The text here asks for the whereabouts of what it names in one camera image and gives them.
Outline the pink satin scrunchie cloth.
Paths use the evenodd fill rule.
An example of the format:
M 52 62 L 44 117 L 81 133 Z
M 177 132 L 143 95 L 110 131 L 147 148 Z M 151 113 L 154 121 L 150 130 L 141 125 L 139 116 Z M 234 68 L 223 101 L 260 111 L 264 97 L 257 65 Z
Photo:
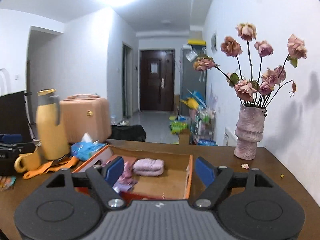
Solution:
M 116 193 L 129 192 L 136 184 L 137 181 L 132 176 L 132 163 L 127 161 L 124 164 L 124 171 L 114 184 L 113 189 Z

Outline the lavender fluffy cloth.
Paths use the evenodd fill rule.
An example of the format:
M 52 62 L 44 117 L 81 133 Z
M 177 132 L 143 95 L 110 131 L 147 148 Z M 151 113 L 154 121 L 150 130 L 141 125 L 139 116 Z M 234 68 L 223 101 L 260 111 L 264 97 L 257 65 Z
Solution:
M 139 176 L 157 177 L 163 174 L 164 161 L 161 159 L 139 159 L 133 165 L 133 172 Z

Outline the yellow ceramic mug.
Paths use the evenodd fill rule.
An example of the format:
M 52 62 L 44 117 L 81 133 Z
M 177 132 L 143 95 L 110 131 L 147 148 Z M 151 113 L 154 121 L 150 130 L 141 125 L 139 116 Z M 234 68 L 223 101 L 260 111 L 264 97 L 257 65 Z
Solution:
M 14 168 L 17 173 L 33 171 L 41 166 L 41 156 L 38 150 L 33 153 L 20 154 L 15 160 Z

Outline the colourful snack packet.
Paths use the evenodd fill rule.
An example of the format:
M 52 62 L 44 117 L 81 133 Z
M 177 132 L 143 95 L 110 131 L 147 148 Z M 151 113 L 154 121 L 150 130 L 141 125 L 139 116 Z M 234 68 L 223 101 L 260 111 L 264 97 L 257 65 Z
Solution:
M 0 191 L 5 191 L 13 187 L 14 183 L 16 181 L 15 176 L 0 176 Z

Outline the black paper shopping bag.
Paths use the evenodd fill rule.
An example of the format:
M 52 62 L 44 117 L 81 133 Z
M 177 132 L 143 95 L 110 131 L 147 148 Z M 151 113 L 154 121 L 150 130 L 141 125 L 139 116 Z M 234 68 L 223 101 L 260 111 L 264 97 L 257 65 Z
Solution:
M 1 134 L 19 134 L 21 142 L 31 142 L 25 105 L 25 91 L 13 92 L 7 69 L 1 68 Z

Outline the fallen pink petal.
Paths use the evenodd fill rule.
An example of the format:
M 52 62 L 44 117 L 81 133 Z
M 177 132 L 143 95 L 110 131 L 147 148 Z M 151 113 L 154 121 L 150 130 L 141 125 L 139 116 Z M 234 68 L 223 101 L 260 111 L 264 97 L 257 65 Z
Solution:
M 242 164 L 241 165 L 242 168 L 249 170 L 249 165 L 248 164 Z

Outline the yellow thermos jug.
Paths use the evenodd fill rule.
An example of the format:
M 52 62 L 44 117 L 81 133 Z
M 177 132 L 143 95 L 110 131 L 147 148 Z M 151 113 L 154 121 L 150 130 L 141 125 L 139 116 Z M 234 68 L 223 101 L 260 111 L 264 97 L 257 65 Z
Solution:
M 69 153 L 60 98 L 55 92 L 51 88 L 37 93 L 36 127 L 47 160 L 57 160 Z

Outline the red orange cardboard box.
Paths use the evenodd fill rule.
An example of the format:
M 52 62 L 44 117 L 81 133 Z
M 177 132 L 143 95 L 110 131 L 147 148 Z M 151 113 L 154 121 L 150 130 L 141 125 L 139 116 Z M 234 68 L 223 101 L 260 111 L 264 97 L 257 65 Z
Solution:
M 191 154 L 129 150 L 107 145 L 82 163 L 75 172 L 99 164 L 107 164 L 117 157 L 124 159 L 124 172 L 131 172 L 135 185 L 129 191 L 121 190 L 125 200 L 188 199 L 191 192 L 194 158 Z

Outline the black stool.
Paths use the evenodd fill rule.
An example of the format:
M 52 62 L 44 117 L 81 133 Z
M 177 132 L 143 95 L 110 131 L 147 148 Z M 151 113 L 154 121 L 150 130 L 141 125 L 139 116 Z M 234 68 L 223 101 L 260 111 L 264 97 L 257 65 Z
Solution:
M 145 142 L 146 132 L 142 125 L 118 126 L 112 125 L 112 133 L 109 137 L 114 140 Z

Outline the pink textured vase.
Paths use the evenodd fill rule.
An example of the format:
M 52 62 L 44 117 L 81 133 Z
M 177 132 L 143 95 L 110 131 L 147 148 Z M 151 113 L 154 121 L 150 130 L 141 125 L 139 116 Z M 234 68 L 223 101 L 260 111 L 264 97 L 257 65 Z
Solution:
M 257 143 L 263 139 L 266 109 L 240 106 L 235 135 L 238 137 L 234 155 L 243 160 L 253 160 Z

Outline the cluttered storage rack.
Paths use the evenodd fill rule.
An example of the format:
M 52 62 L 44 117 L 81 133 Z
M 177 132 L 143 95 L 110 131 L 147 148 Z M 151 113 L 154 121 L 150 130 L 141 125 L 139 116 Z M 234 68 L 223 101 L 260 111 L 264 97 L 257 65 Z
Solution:
M 215 110 L 206 105 L 198 91 L 187 91 L 189 95 L 182 99 L 181 103 L 189 109 L 191 142 L 201 146 L 216 146 L 214 140 Z

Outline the green toy basket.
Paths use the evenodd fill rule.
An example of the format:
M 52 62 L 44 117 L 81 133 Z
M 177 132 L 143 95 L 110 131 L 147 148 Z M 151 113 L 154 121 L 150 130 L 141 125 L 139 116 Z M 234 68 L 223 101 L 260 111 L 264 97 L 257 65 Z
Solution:
M 171 134 L 180 134 L 181 131 L 188 128 L 187 122 L 181 122 L 181 121 L 172 121 L 170 123 L 170 131 Z

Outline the grey refrigerator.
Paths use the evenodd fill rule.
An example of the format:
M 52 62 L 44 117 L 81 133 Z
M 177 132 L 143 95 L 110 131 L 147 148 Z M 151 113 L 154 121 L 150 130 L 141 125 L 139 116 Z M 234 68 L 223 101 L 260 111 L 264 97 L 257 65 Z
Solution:
M 187 100 L 192 92 L 197 92 L 200 99 L 206 101 L 207 72 L 195 70 L 193 63 L 201 54 L 206 53 L 206 46 L 185 45 L 180 53 L 180 99 Z

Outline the dark brown entrance door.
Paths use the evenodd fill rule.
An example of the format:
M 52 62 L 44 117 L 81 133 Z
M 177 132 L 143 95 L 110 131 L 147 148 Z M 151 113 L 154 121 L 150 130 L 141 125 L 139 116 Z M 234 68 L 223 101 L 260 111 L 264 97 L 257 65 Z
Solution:
M 174 110 L 175 52 L 140 51 L 140 110 Z

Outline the yellow box atop fridge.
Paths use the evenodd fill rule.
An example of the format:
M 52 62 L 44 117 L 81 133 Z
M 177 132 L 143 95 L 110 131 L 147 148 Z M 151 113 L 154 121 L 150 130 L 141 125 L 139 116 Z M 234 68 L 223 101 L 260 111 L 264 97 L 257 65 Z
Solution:
M 197 39 L 189 39 L 188 44 L 191 46 L 206 46 L 206 41 L 197 40 Z

